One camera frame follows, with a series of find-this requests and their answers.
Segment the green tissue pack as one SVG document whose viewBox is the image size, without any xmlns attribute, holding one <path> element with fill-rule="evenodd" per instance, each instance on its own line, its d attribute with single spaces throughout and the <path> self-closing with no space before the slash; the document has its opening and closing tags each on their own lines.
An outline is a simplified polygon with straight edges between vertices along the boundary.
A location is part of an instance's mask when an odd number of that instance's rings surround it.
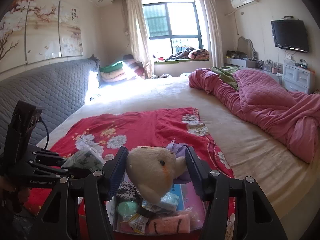
<svg viewBox="0 0 320 240">
<path fill-rule="evenodd" d="M 80 168 L 91 172 L 100 170 L 104 166 L 101 154 L 93 147 L 85 147 L 66 159 L 62 168 Z"/>
</svg>

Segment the beige plush toy purple bow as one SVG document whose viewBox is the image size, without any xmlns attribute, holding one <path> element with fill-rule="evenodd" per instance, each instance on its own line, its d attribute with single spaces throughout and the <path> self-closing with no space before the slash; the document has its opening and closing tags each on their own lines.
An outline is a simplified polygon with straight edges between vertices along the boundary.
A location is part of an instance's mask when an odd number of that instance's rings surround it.
<svg viewBox="0 0 320 240">
<path fill-rule="evenodd" d="M 147 202 L 158 204 L 173 184 L 191 182 L 186 150 L 187 144 L 173 140 L 167 147 L 139 146 L 129 151 L 126 173 Z"/>
</svg>

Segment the leopard print fabric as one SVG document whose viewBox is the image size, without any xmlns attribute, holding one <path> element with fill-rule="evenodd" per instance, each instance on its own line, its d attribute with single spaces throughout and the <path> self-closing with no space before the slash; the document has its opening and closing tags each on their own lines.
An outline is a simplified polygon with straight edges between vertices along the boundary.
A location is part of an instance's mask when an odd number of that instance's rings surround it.
<svg viewBox="0 0 320 240">
<path fill-rule="evenodd" d="M 142 200 L 142 196 L 140 191 L 136 188 L 136 186 L 131 181 L 122 181 L 116 196 L 122 200 L 140 202 Z"/>
</svg>

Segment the mint green round puff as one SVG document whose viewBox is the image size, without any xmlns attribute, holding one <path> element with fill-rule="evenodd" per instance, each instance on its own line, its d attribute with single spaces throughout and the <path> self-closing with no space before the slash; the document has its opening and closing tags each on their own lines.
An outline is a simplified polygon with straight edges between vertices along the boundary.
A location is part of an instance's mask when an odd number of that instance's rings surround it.
<svg viewBox="0 0 320 240">
<path fill-rule="evenodd" d="M 122 217 L 130 217 L 134 215 L 137 209 L 138 209 L 138 204 L 132 200 L 121 202 L 117 206 L 117 212 Z"/>
</svg>

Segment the blue tissue pack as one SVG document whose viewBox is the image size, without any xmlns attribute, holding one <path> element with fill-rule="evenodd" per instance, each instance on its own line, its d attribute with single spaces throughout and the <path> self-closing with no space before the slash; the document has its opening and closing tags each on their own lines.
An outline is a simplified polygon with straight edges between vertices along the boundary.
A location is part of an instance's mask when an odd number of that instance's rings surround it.
<svg viewBox="0 0 320 240">
<path fill-rule="evenodd" d="M 167 211 L 176 211 L 180 202 L 180 197 L 177 194 L 168 192 L 161 198 L 161 201 L 156 204 L 157 207 Z"/>
</svg>

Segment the pink knitted pouch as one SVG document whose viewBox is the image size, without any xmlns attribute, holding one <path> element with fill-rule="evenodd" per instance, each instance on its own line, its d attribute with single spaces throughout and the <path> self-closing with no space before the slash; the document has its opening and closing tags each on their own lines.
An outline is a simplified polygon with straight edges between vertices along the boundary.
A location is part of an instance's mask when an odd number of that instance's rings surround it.
<svg viewBox="0 0 320 240">
<path fill-rule="evenodd" d="M 151 235 L 172 235 L 190 232 L 190 215 L 182 213 L 176 216 L 162 216 L 150 220 L 149 234 Z"/>
</svg>

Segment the red floral bedsheet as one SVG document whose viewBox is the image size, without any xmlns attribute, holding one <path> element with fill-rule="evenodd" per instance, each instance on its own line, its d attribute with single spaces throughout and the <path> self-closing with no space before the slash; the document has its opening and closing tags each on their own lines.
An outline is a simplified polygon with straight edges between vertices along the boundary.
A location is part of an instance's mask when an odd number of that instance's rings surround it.
<svg viewBox="0 0 320 240">
<path fill-rule="evenodd" d="M 49 142 L 49 149 L 69 158 L 85 147 L 95 148 L 102 157 L 112 157 L 121 146 L 131 150 L 138 146 L 167 147 L 172 141 L 194 148 L 201 160 L 222 174 L 233 178 L 223 152 L 201 121 L 195 108 L 159 109 L 146 112 L 102 114 L 83 118 L 57 140 Z M 206 207 L 196 195 L 192 183 L 172 185 L 171 193 L 180 197 L 175 215 L 189 213 L 190 232 L 181 233 L 180 239 L 195 239 L 195 231 L 203 226 Z M 140 238 L 154 239 L 149 234 L 149 222 Z"/>
</svg>

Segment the small snack packets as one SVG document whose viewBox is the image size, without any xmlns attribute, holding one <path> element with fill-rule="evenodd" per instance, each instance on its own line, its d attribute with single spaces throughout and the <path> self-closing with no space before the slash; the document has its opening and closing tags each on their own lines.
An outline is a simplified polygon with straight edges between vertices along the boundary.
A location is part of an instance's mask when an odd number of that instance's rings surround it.
<svg viewBox="0 0 320 240">
<path fill-rule="evenodd" d="M 161 207 L 143 200 L 135 213 L 125 216 L 123 222 L 127 223 L 135 233 L 144 234 L 149 220 L 154 218 L 161 209 Z"/>
</svg>

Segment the grey quilted headboard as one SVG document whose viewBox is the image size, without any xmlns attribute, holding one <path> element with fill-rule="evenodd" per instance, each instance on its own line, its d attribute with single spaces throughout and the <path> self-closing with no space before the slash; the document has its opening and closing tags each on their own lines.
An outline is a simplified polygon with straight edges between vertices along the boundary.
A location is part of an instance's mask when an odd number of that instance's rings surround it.
<svg viewBox="0 0 320 240">
<path fill-rule="evenodd" d="M 91 98 L 99 86 L 100 61 L 87 59 L 48 64 L 1 81 L 1 146 L 18 101 L 43 109 L 44 124 L 33 130 L 30 143 L 36 145 Z"/>
</svg>

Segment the pink quilted duvet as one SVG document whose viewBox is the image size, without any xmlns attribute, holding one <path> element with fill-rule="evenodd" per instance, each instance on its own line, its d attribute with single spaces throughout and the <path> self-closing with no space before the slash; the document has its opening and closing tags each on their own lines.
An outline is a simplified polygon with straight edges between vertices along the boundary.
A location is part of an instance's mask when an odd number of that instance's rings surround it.
<svg viewBox="0 0 320 240">
<path fill-rule="evenodd" d="M 291 92 L 253 69 L 232 74 L 238 89 L 208 69 L 189 75 L 191 88 L 204 90 L 235 116 L 259 126 L 302 161 L 312 163 L 319 143 L 319 95 Z"/>
</svg>

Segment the green blanket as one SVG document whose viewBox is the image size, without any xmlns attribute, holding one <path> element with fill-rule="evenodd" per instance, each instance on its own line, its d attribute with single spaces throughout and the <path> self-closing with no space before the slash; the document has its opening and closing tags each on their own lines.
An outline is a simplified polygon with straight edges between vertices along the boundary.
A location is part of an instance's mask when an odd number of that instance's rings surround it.
<svg viewBox="0 0 320 240">
<path fill-rule="evenodd" d="M 233 73 L 239 70 L 237 66 L 222 66 L 222 67 L 212 67 L 211 71 L 219 76 L 219 78 L 224 82 L 229 84 L 235 90 L 238 90 L 238 84 L 233 77 Z"/>
</svg>

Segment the stack of folded blankets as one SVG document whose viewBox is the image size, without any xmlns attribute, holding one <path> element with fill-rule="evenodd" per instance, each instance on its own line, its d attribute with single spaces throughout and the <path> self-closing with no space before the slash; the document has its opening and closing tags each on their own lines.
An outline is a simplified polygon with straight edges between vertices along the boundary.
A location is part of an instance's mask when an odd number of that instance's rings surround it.
<svg viewBox="0 0 320 240">
<path fill-rule="evenodd" d="M 106 84 L 116 84 L 134 79 L 146 79 L 148 76 L 141 62 L 136 61 L 131 54 L 124 55 L 122 60 L 100 67 L 100 78 Z"/>
</svg>

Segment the bedding on window sill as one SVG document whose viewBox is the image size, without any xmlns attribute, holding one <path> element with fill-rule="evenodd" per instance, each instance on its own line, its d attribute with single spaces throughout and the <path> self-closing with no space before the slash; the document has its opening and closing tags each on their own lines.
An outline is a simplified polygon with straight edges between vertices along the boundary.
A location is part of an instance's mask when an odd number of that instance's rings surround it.
<svg viewBox="0 0 320 240">
<path fill-rule="evenodd" d="M 209 60 L 209 52 L 206 49 L 195 49 L 193 47 L 189 47 L 184 51 L 178 51 L 174 55 L 170 55 L 167 58 L 164 57 L 155 57 L 153 55 L 155 61 L 182 61 L 182 60 Z"/>
</svg>

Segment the white drawer cabinet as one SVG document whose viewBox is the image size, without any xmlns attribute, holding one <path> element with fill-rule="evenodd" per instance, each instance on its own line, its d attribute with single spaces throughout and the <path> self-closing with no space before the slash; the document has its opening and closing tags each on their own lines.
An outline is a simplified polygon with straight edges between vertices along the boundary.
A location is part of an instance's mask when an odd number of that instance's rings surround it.
<svg viewBox="0 0 320 240">
<path fill-rule="evenodd" d="M 315 89 L 315 74 L 310 70 L 284 63 L 281 83 L 291 92 L 311 94 Z"/>
</svg>

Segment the vanity mirror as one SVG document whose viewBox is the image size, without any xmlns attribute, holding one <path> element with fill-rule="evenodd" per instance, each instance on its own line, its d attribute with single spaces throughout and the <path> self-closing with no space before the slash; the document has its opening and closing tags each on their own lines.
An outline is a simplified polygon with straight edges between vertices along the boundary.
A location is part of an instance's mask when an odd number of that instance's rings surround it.
<svg viewBox="0 0 320 240">
<path fill-rule="evenodd" d="M 250 60 L 258 59 L 258 52 L 253 47 L 253 43 L 249 38 L 239 37 L 236 51 L 242 52 Z"/>
</svg>

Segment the left cream curtain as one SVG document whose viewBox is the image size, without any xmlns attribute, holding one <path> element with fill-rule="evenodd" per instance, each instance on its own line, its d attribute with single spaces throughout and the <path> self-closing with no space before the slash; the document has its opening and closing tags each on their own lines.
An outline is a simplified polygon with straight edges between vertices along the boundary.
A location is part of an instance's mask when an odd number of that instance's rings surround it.
<svg viewBox="0 0 320 240">
<path fill-rule="evenodd" d="M 126 0 L 127 23 L 131 50 L 136 61 L 141 62 L 148 78 L 154 74 L 149 36 L 143 13 L 142 0 Z"/>
</svg>

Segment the cream curtain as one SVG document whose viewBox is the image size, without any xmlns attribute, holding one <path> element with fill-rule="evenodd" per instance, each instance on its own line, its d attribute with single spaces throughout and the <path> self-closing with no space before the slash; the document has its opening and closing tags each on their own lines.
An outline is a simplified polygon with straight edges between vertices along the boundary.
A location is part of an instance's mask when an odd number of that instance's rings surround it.
<svg viewBox="0 0 320 240">
<path fill-rule="evenodd" d="M 148 78 L 154 74 L 149 36 L 143 13 L 142 0 L 126 0 L 127 23 L 131 50 L 136 61 L 141 62 Z"/>
<path fill-rule="evenodd" d="M 215 0 L 200 0 L 206 21 L 210 59 L 213 67 L 223 65 L 222 36 Z"/>
</svg>

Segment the right cream curtain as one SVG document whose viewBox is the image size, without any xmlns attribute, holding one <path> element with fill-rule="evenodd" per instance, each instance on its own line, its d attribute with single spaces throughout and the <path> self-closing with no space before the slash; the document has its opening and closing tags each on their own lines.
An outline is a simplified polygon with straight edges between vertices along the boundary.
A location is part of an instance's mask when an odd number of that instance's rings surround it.
<svg viewBox="0 0 320 240">
<path fill-rule="evenodd" d="M 222 36 L 215 0 L 200 0 L 206 21 L 210 59 L 213 67 L 223 65 Z"/>
</svg>

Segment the blossom wall painting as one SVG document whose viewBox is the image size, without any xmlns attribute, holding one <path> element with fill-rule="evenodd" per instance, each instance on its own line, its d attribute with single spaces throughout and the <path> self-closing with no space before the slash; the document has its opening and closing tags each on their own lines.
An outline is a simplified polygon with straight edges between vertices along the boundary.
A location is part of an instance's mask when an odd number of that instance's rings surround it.
<svg viewBox="0 0 320 240">
<path fill-rule="evenodd" d="M 14 0 L 1 20 L 1 72 L 83 55 L 79 10 L 60 0 Z"/>
</svg>

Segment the window with dark frame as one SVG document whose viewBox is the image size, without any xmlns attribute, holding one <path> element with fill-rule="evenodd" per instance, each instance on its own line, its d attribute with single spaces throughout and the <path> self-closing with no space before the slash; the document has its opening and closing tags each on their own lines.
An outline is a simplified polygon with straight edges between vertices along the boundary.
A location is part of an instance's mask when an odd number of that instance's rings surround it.
<svg viewBox="0 0 320 240">
<path fill-rule="evenodd" d="M 143 5 L 151 55 L 167 59 L 189 48 L 201 49 L 202 33 L 196 2 Z"/>
</svg>

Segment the wall mounted television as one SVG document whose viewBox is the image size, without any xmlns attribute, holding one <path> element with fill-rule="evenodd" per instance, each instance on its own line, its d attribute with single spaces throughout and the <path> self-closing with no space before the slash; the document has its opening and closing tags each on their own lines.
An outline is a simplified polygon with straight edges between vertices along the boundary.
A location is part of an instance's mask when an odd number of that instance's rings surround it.
<svg viewBox="0 0 320 240">
<path fill-rule="evenodd" d="M 308 34 L 301 20 L 271 21 L 274 45 L 283 50 L 309 53 Z"/>
</svg>

